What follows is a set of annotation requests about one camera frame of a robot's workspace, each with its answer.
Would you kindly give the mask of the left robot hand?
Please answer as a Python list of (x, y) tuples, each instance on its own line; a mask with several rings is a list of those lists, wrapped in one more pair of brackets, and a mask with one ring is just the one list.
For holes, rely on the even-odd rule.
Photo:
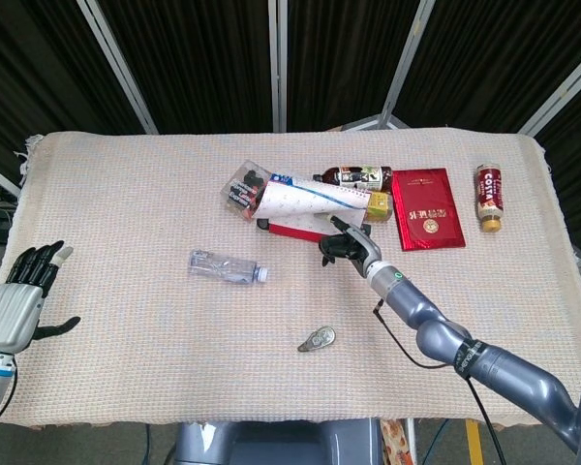
[(80, 317), (62, 325), (40, 325), (45, 300), (73, 248), (62, 240), (31, 247), (15, 260), (6, 281), (0, 284), (0, 353), (16, 355), (32, 341), (56, 337), (73, 330)]

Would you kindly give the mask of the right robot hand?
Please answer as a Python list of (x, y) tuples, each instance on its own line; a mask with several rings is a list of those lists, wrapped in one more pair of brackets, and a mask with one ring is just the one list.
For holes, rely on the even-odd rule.
[(370, 237), (371, 228), (349, 224), (333, 214), (323, 214), (322, 218), (338, 233), (319, 241), (321, 265), (334, 264), (338, 258), (346, 259), (362, 278), (366, 278), (369, 266), (382, 259), (381, 248)]

